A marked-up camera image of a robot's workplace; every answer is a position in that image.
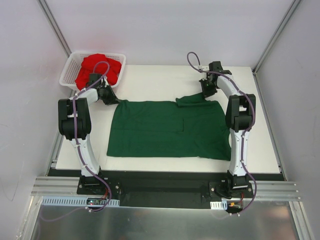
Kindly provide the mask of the green t shirt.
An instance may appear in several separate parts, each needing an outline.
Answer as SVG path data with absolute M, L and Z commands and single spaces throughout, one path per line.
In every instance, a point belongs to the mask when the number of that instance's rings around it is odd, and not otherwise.
M 107 155 L 230 161 L 229 136 L 222 106 L 201 93 L 175 101 L 122 100 L 113 114 Z

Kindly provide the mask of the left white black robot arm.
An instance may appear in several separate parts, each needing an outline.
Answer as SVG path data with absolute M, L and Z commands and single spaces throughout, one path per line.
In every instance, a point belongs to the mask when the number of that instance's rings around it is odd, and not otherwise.
M 101 171 L 90 141 L 90 105 L 98 101 L 106 106 L 121 102 L 109 84 L 108 77 L 99 73 L 91 73 L 87 85 L 73 97 L 58 101 L 58 129 L 74 148 L 83 177 L 97 176 Z

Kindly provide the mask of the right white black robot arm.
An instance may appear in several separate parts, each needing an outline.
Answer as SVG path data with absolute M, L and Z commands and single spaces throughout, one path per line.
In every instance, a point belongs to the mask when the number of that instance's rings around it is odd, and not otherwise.
M 221 90 L 228 99 L 225 124 L 231 136 L 231 158 L 228 172 L 232 176 L 245 176 L 247 172 L 247 148 L 250 131 L 256 121 L 256 96 L 244 93 L 234 81 L 232 73 L 222 68 L 220 61 L 209 64 L 208 70 L 198 65 L 203 74 L 199 81 L 206 99 Z

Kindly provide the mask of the red t shirt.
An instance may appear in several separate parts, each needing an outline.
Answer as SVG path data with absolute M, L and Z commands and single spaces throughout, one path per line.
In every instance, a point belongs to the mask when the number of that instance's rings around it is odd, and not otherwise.
M 80 71 L 75 79 L 76 87 L 82 90 L 87 86 L 91 73 L 103 75 L 108 66 L 106 63 L 100 63 L 96 68 L 98 62 L 107 62 L 109 64 L 109 71 L 106 74 L 108 83 L 114 86 L 118 82 L 118 75 L 120 74 L 122 64 L 114 59 L 106 57 L 104 54 L 96 53 L 85 57 L 81 63 Z

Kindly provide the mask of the white plastic basket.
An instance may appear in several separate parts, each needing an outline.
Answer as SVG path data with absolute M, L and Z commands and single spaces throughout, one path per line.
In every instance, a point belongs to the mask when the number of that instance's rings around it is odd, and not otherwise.
M 73 91 L 78 91 L 75 80 L 82 67 L 81 64 L 85 57 L 88 57 L 93 54 L 96 54 L 96 52 L 84 51 L 84 50 L 78 50 L 78 51 L 72 52 L 68 57 L 64 65 L 64 68 L 60 74 L 59 84 L 61 86 L 68 87 Z M 121 82 L 121 79 L 125 70 L 126 60 L 127 60 L 126 56 L 122 53 L 109 53 L 109 52 L 98 52 L 98 54 L 103 54 L 107 58 L 116 60 L 121 63 L 121 69 L 119 74 L 117 75 L 118 77 L 117 83 L 111 86 L 113 89 L 117 88 Z

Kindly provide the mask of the left aluminium corner post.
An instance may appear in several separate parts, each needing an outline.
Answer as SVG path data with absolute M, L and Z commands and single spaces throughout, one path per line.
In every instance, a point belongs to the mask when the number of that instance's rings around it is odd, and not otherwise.
M 46 0 L 37 0 L 37 3 L 39 4 L 45 18 L 47 19 L 51 29 L 53 30 L 58 42 L 60 43 L 60 46 L 62 47 L 65 55 L 67 57 L 69 57 L 72 53 L 66 38 L 63 34 L 63 32 L 61 31 L 61 28 L 48 4 L 48 2 Z

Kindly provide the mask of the aluminium corner post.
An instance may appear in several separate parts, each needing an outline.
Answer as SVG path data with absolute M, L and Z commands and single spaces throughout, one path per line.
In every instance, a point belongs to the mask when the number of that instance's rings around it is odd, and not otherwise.
M 288 9 L 286 10 L 284 16 L 282 17 L 282 19 L 279 22 L 277 28 L 275 29 L 275 31 L 272 34 L 270 40 L 268 41 L 266 47 L 264 48 L 261 56 L 259 57 L 256 65 L 252 69 L 252 73 L 253 73 L 254 76 L 257 75 L 258 71 L 260 70 L 260 68 L 264 64 L 265 60 L 270 55 L 273 47 L 277 43 L 278 39 L 280 38 L 280 36 L 284 32 L 286 26 L 288 25 L 288 23 L 290 22 L 291 18 L 293 17 L 293 15 L 295 14 L 295 12 L 297 11 L 297 9 L 299 8 L 299 6 L 301 5 L 302 2 L 303 2 L 302 0 L 293 0 L 290 3 L 290 5 L 289 5 Z
M 69 57 L 72 53 L 66 38 L 63 34 L 63 32 L 61 31 L 61 28 L 48 4 L 48 2 L 46 0 L 37 0 L 37 3 L 39 4 L 45 18 L 47 19 L 51 29 L 53 30 L 58 42 L 60 43 L 60 46 L 62 47 L 65 55 L 67 57 Z

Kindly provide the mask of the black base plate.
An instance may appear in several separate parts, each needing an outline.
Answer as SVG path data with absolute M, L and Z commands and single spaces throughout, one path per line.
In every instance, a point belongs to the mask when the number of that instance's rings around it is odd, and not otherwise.
M 249 176 L 228 173 L 103 170 L 101 182 L 93 176 L 79 178 L 78 195 L 107 195 L 122 207 L 208 209 L 224 199 L 251 200 Z

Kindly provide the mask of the right aluminium corner post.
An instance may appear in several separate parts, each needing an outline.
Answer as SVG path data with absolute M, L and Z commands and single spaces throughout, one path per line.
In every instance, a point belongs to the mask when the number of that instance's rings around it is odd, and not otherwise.
M 260 70 L 260 68 L 264 64 L 265 60 L 270 55 L 273 47 L 277 43 L 278 39 L 280 38 L 280 36 L 284 32 L 286 26 L 288 25 L 288 23 L 290 22 L 291 18 L 293 17 L 293 15 L 295 14 L 295 12 L 297 11 L 297 9 L 299 8 L 299 6 L 301 5 L 302 2 L 303 2 L 302 0 L 293 0 L 290 3 L 290 5 L 289 5 L 288 9 L 286 10 L 284 16 L 282 17 L 282 19 L 279 22 L 277 28 L 275 29 L 275 31 L 272 34 L 270 40 L 268 41 L 266 47 L 264 48 L 261 56 L 259 57 L 256 65 L 252 69 L 252 73 L 253 73 L 254 76 L 257 75 L 258 71 Z

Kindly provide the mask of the aluminium rail frame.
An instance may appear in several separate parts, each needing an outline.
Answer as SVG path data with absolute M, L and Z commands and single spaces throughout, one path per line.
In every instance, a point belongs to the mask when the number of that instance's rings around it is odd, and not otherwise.
M 32 195 L 75 196 L 80 189 L 79 169 L 50 168 L 46 176 L 38 176 L 32 188 Z M 116 192 L 125 189 L 133 192 L 197 192 L 203 189 L 212 194 L 214 182 L 219 183 L 226 174 L 222 172 L 153 172 L 104 170 L 105 181 Z M 253 174 L 250 181 L 251 193 L 256 193 L 259 201 L 300 202 L 301 194 L 297 184 L 285 181 L 282 174 Z

